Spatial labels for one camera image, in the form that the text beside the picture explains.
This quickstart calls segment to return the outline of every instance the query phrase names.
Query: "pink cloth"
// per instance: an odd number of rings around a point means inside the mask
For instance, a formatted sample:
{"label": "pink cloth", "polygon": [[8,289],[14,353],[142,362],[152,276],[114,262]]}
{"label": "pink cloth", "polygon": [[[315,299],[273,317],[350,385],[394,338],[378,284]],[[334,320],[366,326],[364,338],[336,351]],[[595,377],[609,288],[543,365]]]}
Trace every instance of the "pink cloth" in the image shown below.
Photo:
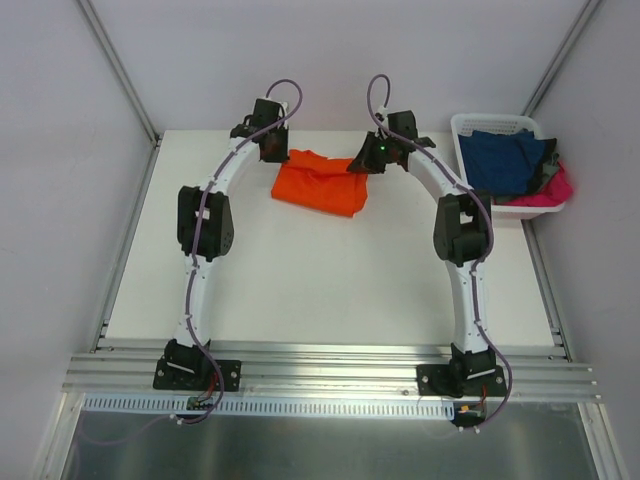
{"label": "pink cloth", "polygon": [[573,195],[573,188],[567,181],[567,172],[562,164],[560,170],[547,183],[544,189],[535,195],[516,198],[505,205],[513,207],[555,207],[569,200]]}

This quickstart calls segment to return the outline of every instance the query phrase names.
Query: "folded orange cloth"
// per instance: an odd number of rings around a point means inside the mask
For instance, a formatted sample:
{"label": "folded orange cloth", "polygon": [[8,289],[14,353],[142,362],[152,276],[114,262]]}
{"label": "folded orange cloth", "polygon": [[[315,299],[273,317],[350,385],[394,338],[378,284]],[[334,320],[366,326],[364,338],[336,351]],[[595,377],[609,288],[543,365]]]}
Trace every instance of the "folded orange cloth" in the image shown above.
{"label": "folded orange cloth", "polygon": [[335,215],[353,217],[367,201],[367,175],[347,172],[351,158],[327,158],[291,150],[271,196]]}

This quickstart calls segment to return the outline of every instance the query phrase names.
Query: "metal frame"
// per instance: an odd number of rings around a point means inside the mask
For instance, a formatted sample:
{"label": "metal frame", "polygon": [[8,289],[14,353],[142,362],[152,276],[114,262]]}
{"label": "metal frame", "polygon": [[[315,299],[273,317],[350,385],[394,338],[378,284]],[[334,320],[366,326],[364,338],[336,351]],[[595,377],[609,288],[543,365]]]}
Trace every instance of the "metal frame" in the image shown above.
{"label": "metal frame", "polygon": [[[151,180],[161,142],[149,116],[120,61],[91,0],[75,0],[90,30],[106,56],[131,107],[155,145],[133,206],[127,233],[117,258],[110,288],[105,294],[99,328],[90,353],[71,359],[63,384],[63,398],[50,435],[46,456],[37,463],[40,478],[60,478],[70,451],[73,433],[85,401],[85,393],[155,392],[151,382],[157,359],[165,341],[105,339],[104,333],[115,302],[137,222]],[[604,0],[587,0],[565,35],[549,67],[532,93],[523,114],[531,116],[556,80],[562,66]],[[587,364],[573,363],[565,342],[551,284],[544,266],[533,225],[523,222],[524,232],[545,304],[553,347],[504,348],[513,366],[513,402],[556,402],[578,404],[598,474],[602,478],[628,478],[619,450],[613,440],[602,396],[593,370]],[[243,361],[243,391],[237,394],[260,398],[298,399],[376,399],[420,401],[415,365],[442,363],[448,346],[355,346],[300,345],[257,342],[214,342],[220,359]]]}
{"label": "metal frame", "polygon": [[575,20],[569,27],[566,35],[562,39],[558,50],[553,55],[551,63],[545,70],[542,78],[538,82],[535,90],[529,97],[527,104],[522,110],[522,115],[527,117],[533,116],[533,114],[538,110],[538,107],[544,100],[545,96],[549,92],[551,86],[555,83],[556,79],[562,67],[565,66],[567,60],[569,59],[571,53],[573,52],[575,46],[578,44],[578,41],[582,38],[587,27],[591,24],[593,19],[595,18],[596,13],[604,5],[605,0],[586,0],[580,12],[576,16]]}
{"label": "metal frame", "polygon": [[161,140],[158,140],[158,144],[151,150],[144,169],[144,173],[142,175],[142,178],[140,179],[140,184],[138,185],[138,194],[136,195],[133,208],[129,213],[127,229],[118,250],[118,256],[115,261],[115,266],[110,272],[111,278],[108,283],[109,287],[105,291],[100,303],[102,306],[100,308],[100,316],[98,318],[99,323],[97,325],[96,333],[91,344],[91,352],[95,351],[100,340],[104,338],[104,333],[106,332],[107,326],[109,325],[109,318],[111,317],[113,306],[116,303],[116,296],[118,295],[120,282],[122,281],[122,276],[124,275],[124,268],[127,265],[129,252],[131,251],[131,245],[133,244],[133,237],[135,236],[136,228],[138,226],[138,220],[140,219],[140,214],[142,213],[144,199],[147,196],[147,190],[149,190],[149,184],[151,183],[151,177],[153,176],[153,169],[155,168],[156,160],[158,159],[158,153],[160,152],[160,142]]}
{"label": "metal frame", "polygon": [[578,409],[598,476],[611,480],[630,479],[611,431],[605,406],[581,403],[578,404]]}
{"label": "metal frame", "polygon": [[118,83],[122,87],[125,96],[129,100],[129,104],[138,117],[142,128],[149,137],[151,143],[155,145],[160,139],[160,134],[156,131],[153,123],[151,122],[151,119],[149,118],[149,115],[147,114],[146,109],[144,108],[144,105],[142,105],[140,97],[138,96],[136,89],[131,83],[131,79],[129,78],[129,75],[127,74],[127,71],[122,64],[120,57],[113,47],[113,43],[111,42],[111,39],[109,38],[109,35],[107,34],[107,31],[105,30],[104,25],[102,24],[102,21],[98,16],[98,12],[96,12],[96,9],[93,6],[91,0],[75,1],[80,8],[80,11],[82,12],[85,20],[87,21],[89,30],[91,30],[91,32],[93,33],[94,37],[98,41],[102,53],[106,56],[107,61],[109,62],[109,66],[111,67],[111,70],[113,70]]}

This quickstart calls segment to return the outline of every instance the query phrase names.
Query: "blue cloth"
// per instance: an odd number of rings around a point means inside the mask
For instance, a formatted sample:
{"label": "blue cloth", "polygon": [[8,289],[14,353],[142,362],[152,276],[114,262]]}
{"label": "blue cloth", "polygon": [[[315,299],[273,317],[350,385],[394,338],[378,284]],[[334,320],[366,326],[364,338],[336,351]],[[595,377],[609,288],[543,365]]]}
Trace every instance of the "blue cloth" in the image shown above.
{"label": "blue cloth", "polygon": [[492,195],[525,195],[546,149],[533,132],[495,135],[474,131],[459,135],[460,151],[469,184]]}

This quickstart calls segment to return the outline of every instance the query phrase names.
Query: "black mounting plate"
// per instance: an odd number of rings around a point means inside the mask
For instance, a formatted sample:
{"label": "black mounting plate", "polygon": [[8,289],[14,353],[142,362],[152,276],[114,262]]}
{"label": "black mounting plate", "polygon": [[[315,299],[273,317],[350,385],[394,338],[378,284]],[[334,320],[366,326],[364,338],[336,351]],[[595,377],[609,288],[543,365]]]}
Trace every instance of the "black mounting plate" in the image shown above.
{"label": "black mounting plate", "polygon": [[[442,397],[431,385],[430,379],[446,378],[450,376],[448,364],[425,364],[416,367],[418,392],[421,397]],[[504,398],[507,394],[507,382],[502,367],[496,366],[496,371],[489,375],[466,380],[462,391],[465,397],[482,397],[482,386],[487,387],[487,397]]]}
{"label": "black mounting plate", "polygon": [[[225,392],[237,392],[240,390],[240,373],[242,362],[239,360],[216,360],[222,371]],[[153,376],[153,388],[155,390],[189,390],[194,392],[206,391],[211,382],[211,376],[215,370],[211,366],[209,373],[196,377],[190,372],[171,367],[164,357],[158,360],[156,373]],[[216,381],[216,391],[219,391],[220,381]]]}

